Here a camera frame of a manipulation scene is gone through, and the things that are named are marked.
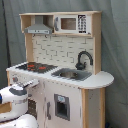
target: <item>microwave door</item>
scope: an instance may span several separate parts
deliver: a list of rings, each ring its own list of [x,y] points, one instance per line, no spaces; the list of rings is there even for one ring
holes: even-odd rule
[[[78,15],[56,15],[55,33],[78,33]]]

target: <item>cabinet door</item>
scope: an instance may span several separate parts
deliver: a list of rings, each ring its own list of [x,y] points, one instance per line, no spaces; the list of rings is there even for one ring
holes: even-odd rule
[[[82,128],[79,89],[45,82],[45,97],[45,128]]]

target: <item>oven window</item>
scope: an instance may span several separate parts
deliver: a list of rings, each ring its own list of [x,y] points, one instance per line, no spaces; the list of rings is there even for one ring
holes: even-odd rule
[[[61,18],[61,29],[76,30],[76,18]]]

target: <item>countertop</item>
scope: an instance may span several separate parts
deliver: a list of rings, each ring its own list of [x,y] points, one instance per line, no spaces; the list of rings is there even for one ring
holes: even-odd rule
[[[59,69],[65,68],[65,67],[57,67],[45,74],[39,74],[39,73],[35,73],[35,72],[29,72],[29,71],[16,69],[17,66],[23,65],[25,63],[10,67],[6,71],[14,71],[17,73],[24,73],[24,74],[28,74],[28,75],[38,76],[38,77],[42,77],[42,78],[48,79],[48,80],[58,81],[58,82],[62,82],[65,84],[66,83],[71,84],[71,86],[83,88],[83,89],[97,89],[97,88],[107,87],[107,86],[111,85],[114,81],[114,77],[110,73],[107,73],[104,71],[100,71],[96,75],[91,75],[84,81],[75,81],[75,80],[64,79],[64,78],[55,77],[55,76],[51,75],[53,72],[58,71]]]

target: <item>faucet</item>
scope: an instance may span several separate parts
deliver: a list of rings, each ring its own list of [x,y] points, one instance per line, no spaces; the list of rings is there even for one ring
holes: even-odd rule
[[[82,56],[83,54],[86,54],[86,55],[89,57],[89,59],[90,59],[90,65],[93,65],[92,56],[91,56],[88,52],[82,51],[82,52],[80,52],[79,55],[78,55],[78,63],[76,64],[77,70],[83,70],[83,69],[85,69],[85,67],[86,67],[86,65],[85,65],[86,62],[85,62],[84,64],[82,64],[82,63],[80,62],[80,58],[81,58],[81,56]]]

